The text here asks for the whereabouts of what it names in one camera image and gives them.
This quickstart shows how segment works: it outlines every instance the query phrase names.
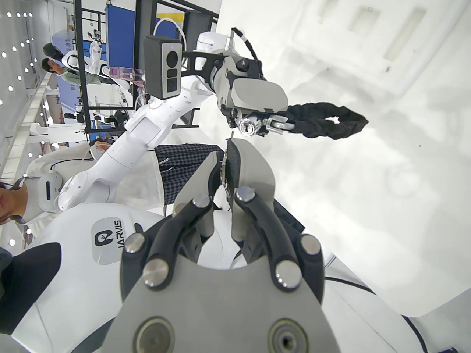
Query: jarvis logo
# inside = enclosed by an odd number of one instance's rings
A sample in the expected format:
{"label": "jarvis logo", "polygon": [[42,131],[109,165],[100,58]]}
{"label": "jarvis logo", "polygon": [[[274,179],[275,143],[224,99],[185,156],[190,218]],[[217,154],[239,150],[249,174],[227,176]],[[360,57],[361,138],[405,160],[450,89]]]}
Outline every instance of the jarvis logo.
{"label": "jarvis logo", "polygon": [[113,242],[113,238],[111,237],[113,232],[111,230],[103,230],[95,234],[95,245],[97,247],[102,247],[103,245],[108,245]]}
{"label": "jarvis logo", "polygon": [[125,240],[126,226],[121,218],[107,217],[98,220],[91,228],[93,259],[101,265],[120,261]]}
{"label": "jarvis logo", "polygon": [[114,231],[116,232],[116,241],[118,242],[118,248],[124,247],[123,224],[120,220],[116,220],[114,222]]}

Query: woman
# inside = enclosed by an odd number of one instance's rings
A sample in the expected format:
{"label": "woman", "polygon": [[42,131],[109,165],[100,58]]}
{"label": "woman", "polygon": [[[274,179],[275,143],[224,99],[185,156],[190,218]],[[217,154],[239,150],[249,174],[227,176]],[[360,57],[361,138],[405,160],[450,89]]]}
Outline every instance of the woman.
{"label": "woman", "polygon": [[[103,150],[110,147],[104,142],[95,144]],[[191,175],[212,151],[217,151],[222,161],[222,150],[211,145],[169,145],[158,146],[155,151],[149,150],[118,186],[115,202],[141,210],[172,204]],[[8,219],[16,220],[26,223],[32,234],[39,236],[60,214],[60,211],[50,213],[41,209],[38,191],[40,176],[54,170],[65,183],[94,163],[89,144],[83,142],[34,160],[28,167],[28,177],[19,179],[13,186],[0,182],[0,225]]]}

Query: checkered skirt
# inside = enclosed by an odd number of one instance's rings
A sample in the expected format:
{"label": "checkered skirt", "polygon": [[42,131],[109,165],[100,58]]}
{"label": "checkered skirt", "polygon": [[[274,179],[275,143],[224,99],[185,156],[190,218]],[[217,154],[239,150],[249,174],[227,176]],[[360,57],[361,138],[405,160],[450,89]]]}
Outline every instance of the checkered skirt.
{"label": "checkered skirt", "polygon": [[170,205],[175,201],[183,186],[213,151],[217,151],[217,159],[221,163],[224,151],[218,146],[180,144],[155,148],[160,174],[162,175],[166,205]]}

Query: green shirt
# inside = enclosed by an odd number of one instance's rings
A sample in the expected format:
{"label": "green shirt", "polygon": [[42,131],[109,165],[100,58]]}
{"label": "green shirt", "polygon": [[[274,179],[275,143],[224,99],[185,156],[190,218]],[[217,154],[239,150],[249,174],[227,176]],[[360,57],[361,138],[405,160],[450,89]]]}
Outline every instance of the green shirt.
{"label": "green shirt", "polygon": [[[71,84],[71,85],[78,85],[80,86],[80,77],[79,74],[75,74],[74,72],[70,72],[69,69],[65,68],[65,72],[58,75],[61,77],[65,82]],[[87,84],[93,84],[93,85],[100,85],[100,79],[98,75],[94,74],[88,74],[87,72],[85,73],[85,78],[87,81]]]}

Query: gray metal plate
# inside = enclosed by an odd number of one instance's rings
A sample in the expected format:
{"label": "gray metal plate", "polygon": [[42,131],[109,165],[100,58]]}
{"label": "gray metal plate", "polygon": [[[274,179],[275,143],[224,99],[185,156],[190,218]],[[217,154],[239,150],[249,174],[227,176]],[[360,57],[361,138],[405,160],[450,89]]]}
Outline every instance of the gray metal plate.
{"label": "gray metal plate", "polygon": [[296,321],[308,335],[309,352],[340,353],[319,303],[303,281],[284,293],[274,287],[262,257],[234,270],[213,270],[179,256],[172,283],[151,291],[141,278],[106,337],[103,353],[134,352],[136,330],[160,316],[175,332],[178,353],[268,352],[271,326]]}

